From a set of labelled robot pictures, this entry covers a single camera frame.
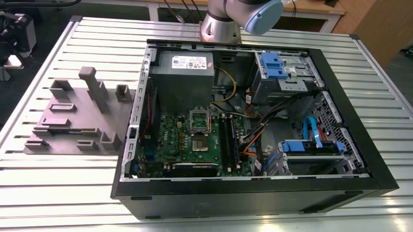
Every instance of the motherboard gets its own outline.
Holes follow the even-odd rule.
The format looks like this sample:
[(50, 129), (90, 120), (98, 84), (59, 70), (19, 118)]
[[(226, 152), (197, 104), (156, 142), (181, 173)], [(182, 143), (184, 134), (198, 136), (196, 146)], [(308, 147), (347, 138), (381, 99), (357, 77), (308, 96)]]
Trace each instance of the motherboard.
[(250, 161), (238, 152), (244, 135), (244, 119), (237, 116), (162, 115), (158, 147), (138, 151), (146, 160), (141, 175), (164, 178), (172, 169), (197, 166), (217, 169), (217, 176), (252, 176)]

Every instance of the aluminum extrusion table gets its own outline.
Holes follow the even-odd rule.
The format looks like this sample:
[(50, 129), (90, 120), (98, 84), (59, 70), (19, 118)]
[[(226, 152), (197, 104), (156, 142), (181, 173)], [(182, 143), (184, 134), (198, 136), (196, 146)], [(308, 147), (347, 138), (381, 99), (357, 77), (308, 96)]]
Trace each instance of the aluminum extrusion table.
[(107, 88), (137, 88), (146, 40), (196, 41), (198, 30), (193, 24), (105, 18), (70, 22), (0, 132), (0, 230), (412, 231), (413, 109), (365, 46), (348, 35), (273, 30), (261, 37), (242, 32), (242, 41), (324, 51), (400, 184), (381, 197), (325, 214), (138, 221), (110, 198), (117, 156), (23, 154), (55, 79), (85, 87), (78, 70), (94, 66)]

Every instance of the blue latch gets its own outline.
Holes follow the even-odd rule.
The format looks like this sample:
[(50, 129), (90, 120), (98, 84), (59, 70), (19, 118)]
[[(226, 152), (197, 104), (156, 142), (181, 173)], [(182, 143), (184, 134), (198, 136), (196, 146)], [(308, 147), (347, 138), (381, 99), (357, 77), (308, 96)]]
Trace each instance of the blue latch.
[(265, 69), (265, 76), (269, 79), (286, 79), (289, 74), (284, 71), (284, 62), (277, 53), (262, 52), (262, 62)]
[(282, 143), (284, 152), (305, 151), (304, 144), (301, 141), (286, 141)]
[(340, 154), (344, 153), (344, 145), (343, 145), (343, 142), (341, 142), (341, 141), (337, 141), (336, 145), (337, 145), (339, 153), (340, 153)]

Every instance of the gray plastic block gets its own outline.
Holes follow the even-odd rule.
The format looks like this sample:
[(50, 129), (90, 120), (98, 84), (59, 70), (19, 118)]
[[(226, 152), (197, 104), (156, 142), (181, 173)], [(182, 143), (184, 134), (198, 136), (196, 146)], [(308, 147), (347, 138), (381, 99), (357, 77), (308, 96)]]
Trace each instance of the gray plastic block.
[(67, 91), (74, 90), (67, 80), (55, 80), (50, 91), (57, 99), (69, 99)]
[(119, 102), (131, 102), (131, 92), (127, 85), (117, 85), (115, 93)]
[(119, 149), (122, 144), (117, 133), (113, 134), (111, 138), (106, 133), (102, 133), (101, 143), (106, 150), (114, 150), (114, 151)]
[(37, 135), (37, 136), (53, 136), (53, 133), (47, 130), (47, 128), (46, 129), (34, 129), (33, 130), (33, 132), (34, 132), (34, 134)]
[(50, 148), (50, 144), (43, 139), (31, 139), (25, 146), (31, 150), (47, 150)]
[(99, 83), (95, 78), (97, 69), (94, 67), (82, 67), (79, 71), (79, 78), (86, 81), (90, 89), (90, 95), (93, 100), (97, 102), (98, 108), (102, 113), (109, 110), (109, 105), (106, 103), (106, 94), (101, 89)]
[(77, 106), (73, 103), (58, 103), (58, 104), (51, 104), (50, 110), (54, 112), (59, 112), (59, 111), (73, 112), (73, 111), (77, 111)]
[(77, 147), (81, 151), (95, 151), (99, 149), (95, 140), (78, 140)]
[[(30, 144), (25, 149), (26, 154), (61, 154), (61, 155), (119, 155), (121, 145), (123, 144), (129, 128), (133, 101), (119, 102), (117, 90), (107, 89), (107, 107), (105, 114), (97, 106), (95, 101), (89, 96), (87, 88), (74, 88), (66, 91), (69, 99), (51, 98), (50, 104), (45, 109), (41, 121), (35, 127), (30, 140), (45, 140), (49, 143), (47, 148)], [(131, 98), (134, 99), (135, 90), (130, 89)], [(54, 111), (53, 105), (74, 104), (75, 111)], [(106, 133), (103, 144), (101, 138)], [(98, 146), (97, 150), (81, 150), (78, 140), (94, 140)]]
[(67, 127), (71, 125), (71, 121), (67, 118), (47, 118), (46, 117), (42, 120), (42, 125)]
[(101, 137), (102, 131), (99, 130), (99, 128), (86, 128), (85, 130), (81, 131), (82, 135), (86, 137)]

